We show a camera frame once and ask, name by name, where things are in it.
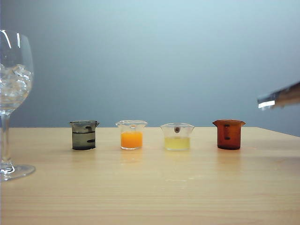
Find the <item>beaker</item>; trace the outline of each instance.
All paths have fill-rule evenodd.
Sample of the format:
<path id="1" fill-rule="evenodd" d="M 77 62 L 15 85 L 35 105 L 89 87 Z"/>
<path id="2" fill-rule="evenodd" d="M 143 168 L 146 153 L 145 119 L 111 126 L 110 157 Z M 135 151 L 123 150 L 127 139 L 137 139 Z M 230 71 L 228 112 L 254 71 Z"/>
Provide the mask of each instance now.
<path id="1" fill-rule="evenodd" d="M 167 123 L 161 125 L 165 135 L 165 149 L 188 150 L 190 148 L 190 134 L 194 126 L 187 123 Z"/>
<path id="2" fill-rule="evenodd" d="M 72 149 L 87 150 L 96 147 L 95 130 L 100 123 L 96 120 L 70 122 L 72 127 Z"/>
<path id="3" fill-rule="evenodd" d="M 121 131 L 121 148 L 134 150 L 143 145 L 143 128 L 148 123 L 143 120 L 121 120 L 116 123 Z"/>
<path id="4" fill-rule="evenodd" d="M 241 120 L 216 120 L 217 146 L 220 149 L 240 149 L 240 131 L 246 123 Z"/>

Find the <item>wooden table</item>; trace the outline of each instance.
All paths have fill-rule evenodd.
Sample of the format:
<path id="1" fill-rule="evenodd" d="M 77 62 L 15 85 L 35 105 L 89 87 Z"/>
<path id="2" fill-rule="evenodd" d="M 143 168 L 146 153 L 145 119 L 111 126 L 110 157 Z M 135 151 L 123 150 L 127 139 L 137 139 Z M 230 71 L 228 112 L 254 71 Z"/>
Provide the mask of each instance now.
<path id="1" fill-rule="evenodd" d="M 11 128 L 28 177 L 1 183 L 3 225 L 300 224 L 300 137 L 243 127 L 240 150 L 217 148 L 216 127 L 196 127 L 190 151 L 167 151 L 158 127 L 139 150 L 118 128 L 97 128 L 96 148 L 71 149 L 71 128 Z"/>

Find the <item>liquid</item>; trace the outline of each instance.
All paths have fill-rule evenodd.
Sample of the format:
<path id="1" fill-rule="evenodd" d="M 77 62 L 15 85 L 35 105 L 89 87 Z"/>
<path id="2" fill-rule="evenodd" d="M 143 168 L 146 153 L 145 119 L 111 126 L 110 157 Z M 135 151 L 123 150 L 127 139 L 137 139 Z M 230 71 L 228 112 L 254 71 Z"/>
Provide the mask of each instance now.
<path id="1" fill-rule="evenodd" d="M 189 137 L 166 137 L 165 148 L 167 150 L 187 150 L 190 147 Z"/>
<path id="2" fill-rule="evenodd" d="M 72 132 L 72 148 L 75 150 L 95 148 L 95 131 L 89 133 Z"/>
<path id="3" fill-rule="evenodd" d="M 143 133 L 140 131 L 126 131 L 121 133 L 121 148 L 137 149 L 143 145 Z"/>

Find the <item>blue-gray backdrop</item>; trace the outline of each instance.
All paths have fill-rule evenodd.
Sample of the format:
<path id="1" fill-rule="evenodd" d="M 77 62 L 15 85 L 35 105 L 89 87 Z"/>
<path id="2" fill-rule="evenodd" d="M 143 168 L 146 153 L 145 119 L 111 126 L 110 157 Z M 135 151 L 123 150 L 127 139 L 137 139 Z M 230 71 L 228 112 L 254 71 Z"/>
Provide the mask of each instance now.
<path id="1" fill-rule="evenodd" d="M 299 105 L 256 103 L 300 80 L 298 0 L 2 0 L 1 27 L 35 64 L 13 127 L 232 118 L 300 136 Z"/>

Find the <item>dark gray liquid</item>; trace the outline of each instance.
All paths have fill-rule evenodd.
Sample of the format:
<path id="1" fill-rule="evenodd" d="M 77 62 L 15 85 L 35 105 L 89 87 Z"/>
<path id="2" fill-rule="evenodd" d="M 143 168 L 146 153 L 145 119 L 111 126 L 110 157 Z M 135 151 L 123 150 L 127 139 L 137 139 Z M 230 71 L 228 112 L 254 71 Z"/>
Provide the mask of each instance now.
<path id="1" fill-rule="evenodd" d="M 75 150 L 95 148 L 95 131 L 88 133 L 72 132 L 72 148 Z"/>

